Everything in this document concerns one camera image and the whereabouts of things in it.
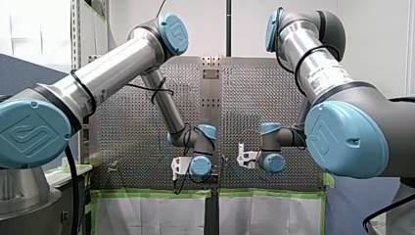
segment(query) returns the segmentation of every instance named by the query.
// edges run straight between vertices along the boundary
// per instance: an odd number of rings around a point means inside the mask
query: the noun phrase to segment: white wall
[[[152,19],[160,3],[155,0],[110,0],[110,30],[115,44],[124,42],[134,26]],[[234,0],[233,56],[273,56],[265,51],[265,30],[269,15],[279,6],[292,11],[337,11],[334,0]],[[225,7],[225,0],[167,0],[162,13],[174,13],[186,24],[190,44],[185,55],[217,56],[225,55],[226,50]]]
[[[124,42],[136,25],[153,19],[160,4],[156,0],[110,0],[110,30],[115,44]],[[186,24],[190,39],[186,55],[224,54],[225,1],[167,0],[162,13],[174,13]]]
[[[388,97],[406,92],[411,0],[339,0],[346,29],[344,66]]]

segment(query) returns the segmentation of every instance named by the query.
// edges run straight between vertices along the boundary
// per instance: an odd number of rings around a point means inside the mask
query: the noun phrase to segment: gray surface
[[[15,212],[11,217],[0,217],[1,234],[59,235],[63,228],[61,213],[63,198],[54,190],[49,200],[30,212]]]
[[[399,186],[397,178],[335,179],[336,187],[328,189],[327,235],[365,235],[363,219],[389,205]]]
[[[318,190],[321,186],[320,171],[306,151],[284,149],[288,167],[276,175],[244,169],[236,162],[242,131],[259,130],[261,123],[266,121],[280,121],[285,125],[295,122],[301,95],[292,77],[278,70],[273,59],[222,58],[222,95],[218,98],[220,85],[213,85],[216,79],[206,84],[203,63],[201,58],[174,58],[161,67],[161,71],[167,77],[167,86],[175,92],[174,100],[184,121],[214,123],[217,117],[221,117],[216,146],[218,156],[227,159],[226,163],[219,164],[224,165],[221,186]],[[134,82],[142,84],[141,79]],[[217,98],[216,104],[219,102],[220,108],[217,105],[213,107],[207,96],[202,102],[201,90],[210,90],[210,99]],[[168,153],[166,130],[150,102],[151,95],[152,92],[125,87],[98,108],[96,117],[91,120],[91,133],[97,133],[95,137],[91,135],[91,153],[103,164],[93,176],[94,188],[171,189],[171,158],[182,156],[183,149],[174,148],[172,155]],[[204,105],[202,117],[201,105]],[[244,141],[247,150],[260,147],[259,135],[254,133],[247,133]],[[118,161],[118,171],[108,172],[108,166],[115,161]]]

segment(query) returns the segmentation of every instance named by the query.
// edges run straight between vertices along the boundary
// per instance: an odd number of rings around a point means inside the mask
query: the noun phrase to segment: robotic arm
[[[340,20],[327,12],[278,10],[268,22],[268,51],[295,74],[311,104],[305,119],[311,157],[340,176],[413,177],[415,106],[391,102],[339,64],[346,47]]]
[[[52,84],[38,84],[0,105],[0,166],[32,168],[54,160],[81,128],[83,118],[93,115],[130,80],[141,75],[148,88],[164,89],[159,66],[188,47],[186,27],[172,14],[134,28],[129,40],[100,59],[72,71]],[[176,146],[200,148],[211,153],[200,131],[185,143],[186,126],[167,92],[158,92],[155,103]],[[201,131],[214,127],[202,126]]]
[[[40,166],[58,157],[81,128],[82,120],[138,75],[147,88],[155,91],[152,102],[169,131],[170,143],[194,149],[189,171],[198,176],[210,173],[215,128],[186,125],[171,94],[163,92],[166,87],[160,65],[183,54],[187,47],[184,23],[166,14],[140,24],[127,42],[58,82],[37,84],[0,104],[0,225],[10,229],[3,232],[45,234],[47,226],[33,230],[9,223],[20,224],[20,219],[37,218],[44,211],[48,216],[60,217],[61,193],[50,189]],[[73,204],[75,213],[77,204]],[[61,223],[53,222],[57,234]]]

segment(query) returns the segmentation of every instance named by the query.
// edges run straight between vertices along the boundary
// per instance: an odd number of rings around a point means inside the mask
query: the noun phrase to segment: green tape
[[[329,186],[330,188],[334,188],[335,187],[335,178],[333,177],[333,175],[331,175],[329,173],[324,173],[323,174],[323,185]]]
[[[183,190],[179,195],[175,195],[168,190],[152,189],[106,189],[94,190],[91,192],[93,199],[103,198],[155,198],[155,199],[200,199],[209,197],[209,190]]]
[[[275,198],[320,199],[321,192],[297,192],[289,190],[269,189],[220,189],[221,198],[242,198],[252,196],[264,196]]]
[[[326,232],[326,199],[327,194],[326,192],[320,192],[321,195],[321,217],[320,217],[320,235],[324,235]]]

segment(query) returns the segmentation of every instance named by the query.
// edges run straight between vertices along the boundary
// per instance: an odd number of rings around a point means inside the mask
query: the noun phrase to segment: black joint ring
[[[88,94],[89,99],[91,100],[91,112],[86,116],[86,118],[89,118],[95,114],[97,111],[97,102],[95,101],[95,97],[92,94],[91,90],[88,89],[88,87],[79,79],[79,77],[75,74],[75,70],[70,71],[70,75],[75,79],[75,81],[85,90],[85,92]]]
[[[273,149],[269,149],[269,150],[267,150],[267,149],[260,149],[260,151],[261,152],[275,152],[275,153],[280,153],[281,152],[281,150],[273,150]]]
[[[316,46],[316,47],[314,47],[314,48],[311,48],[311,49],[309,49],[308,51],[306,51],[302,56],[301,56],[301,58],[299,59],[299,61],[297,62],[297,65],[296,65],[296,69],[295,69],[295,72],[294,72],[294,79],[295,79],[295,81],[296,81],[296,87],[297,87],[297,89],[299,90],[299,92],[303,95],[303,96],[305,96],[306,97],[306,95],[305,95],[305,92],[304,92],[304,90],[302,89],[302,87],[300,86],[300,80],[299,80],[299,72],[300,72],[300,67],[301,67],[301,64],[302,64],[302,62],[304,62],[305,61],[305,59],[309,56],[309,55],[311,55],[312,53],[314,53],[314,52],[316,52],[317,50],[319,50],[319,49],[322,49],[322,48],[326,48],[326,49],[332,49],[332,50],[334,50],[335,52],[336,52],[336,56],[337,56],[337,58],[336,58],[336,60],[337,61],[339,61],[340,60],[340,51],[339,51],[339,49],[337,49],[335,46],[332,46],[332,45],[329,45],[329,44],[322,44],[322,45],[319,45],[319,46]]]
[[[199,152],[199,151],[195,151],[195,150],[193,150],[193,153],[194,153],[194,154],[207,155],[207,156],[213,156],[213,154],[210,154],[210,153],[205,153],[205,152]]]

